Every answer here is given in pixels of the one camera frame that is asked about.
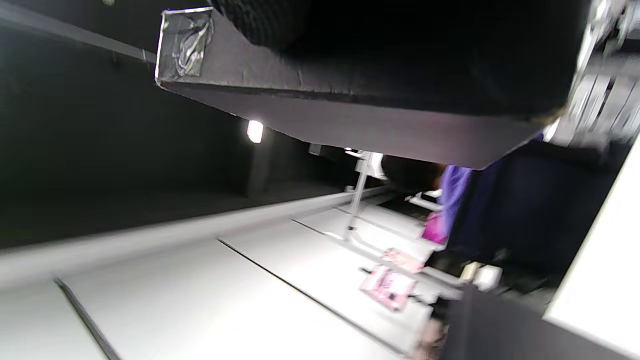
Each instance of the black wall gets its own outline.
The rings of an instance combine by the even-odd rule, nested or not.
[[[254,206],[246,124],[153,68],[0,28],[0,249]]]
[[[219,186],[236,118],[158,88],[145,64],[0,32],[0,192]]]

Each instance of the white wall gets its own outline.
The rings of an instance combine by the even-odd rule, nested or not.
[[[640,357],[640,145],[635,144],[545,318]]]

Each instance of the blue fabric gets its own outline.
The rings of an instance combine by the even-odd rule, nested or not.
[[[531,141],[543,141],[544,134],[538,134]],[[478,193],[483,194],[482,199],[476,200],[474,206],[469,210],[471,213],[482,211],[493,188],[493,183],[497,177],[497,169],[500,167],[500,160],[489,166],[484,171],[484,179],[479,184]],[[462,196],[467,188],[469,178],[473,169],[457,167],[455,165],[447,165],[442,174],[440,184],[442,187],[442,196],[439,198],[438,203],[442,205],[443,209],[443,233],[445,236],[449,236],[453,223],[456,220],[458,210],[460,210],[460,204],[462,203]]]
[[[438,202],[444,208],[442,211],[442,231],[445,236],[449,236],[456,214],[460,209],[462,195],[465,193],[472,169],[448,165],[440,183],[442,184],[442,196]]]

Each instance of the white table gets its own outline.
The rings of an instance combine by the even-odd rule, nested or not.
[[[123,360],[397,359],[215,239],[63,280]]]
[[[53,282],[0,292],[0,358],[104,360]]]

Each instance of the metal bar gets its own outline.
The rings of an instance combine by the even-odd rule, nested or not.
[[[349,207],[349,212],[353,216],[353,218],[351,219],[352,223],[355,221],[355,216],[358,213],[358,207],[360,206],[360,199],[362,199],[362,192],[364,191],[364,185],[367,182],[367,176],[368,176],[367,173],[369,171],[369,168],[371,167],[371,153],[366,151],[363,152],[361,161],[364,161],[364,166],[363,166],[362,172],[360,173],[360,176],[358,177],[358,184],[356,185],[356,193],[354,194],[353,199],[351,200],[351,207]]]
[[[55,284],[58,286],[62,294],[67,298],[67,301],[76,312],[80,321],[84,324],[86,330],[91,334],[93,340],[95,340],[96,344],[104,354],[104,356],[108,360],[121,360],[121,357],[118,355],[116,350],[111,346],[109,341],[104,337],[102,331],[95,324],[91,316],[86,312],[80,301],[76,298],[73,291],[65,284],[61,279],[55,278],[53,280]]]
[[[9,23],[14,26],[25,27],[37,32],[54,35],[66,40],[81,42],[84,44],[100,47],[145,62],[155,63],[156,55],[112,38],[104,37],[100,34],[66,22],[53,19],[31,10],[23,9],[19,6],[10,5],[0,1],[0,22]]]

